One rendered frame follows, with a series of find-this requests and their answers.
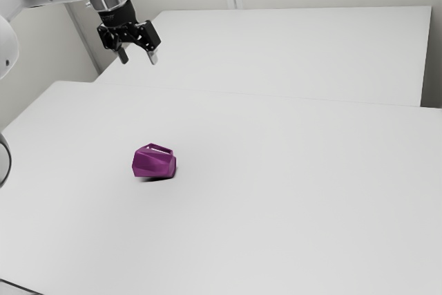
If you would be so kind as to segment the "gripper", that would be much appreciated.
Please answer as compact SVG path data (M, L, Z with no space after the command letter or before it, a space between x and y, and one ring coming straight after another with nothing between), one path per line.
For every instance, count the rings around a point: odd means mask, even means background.
M142 48L152 65L156 65L156 50L162 41L150 20L139 23L132 1L98 14L102 23L97 27L97 32L105 49L113 51L123 64L127 64L128 55L123 44L132 43Z

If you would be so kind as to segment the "purple faceted mug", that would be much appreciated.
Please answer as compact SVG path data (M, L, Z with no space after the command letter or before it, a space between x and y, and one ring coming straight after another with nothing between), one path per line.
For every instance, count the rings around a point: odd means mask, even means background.
M171 149L154 143L135 151L132 170L139 178L172 178L177 169L177 159Z

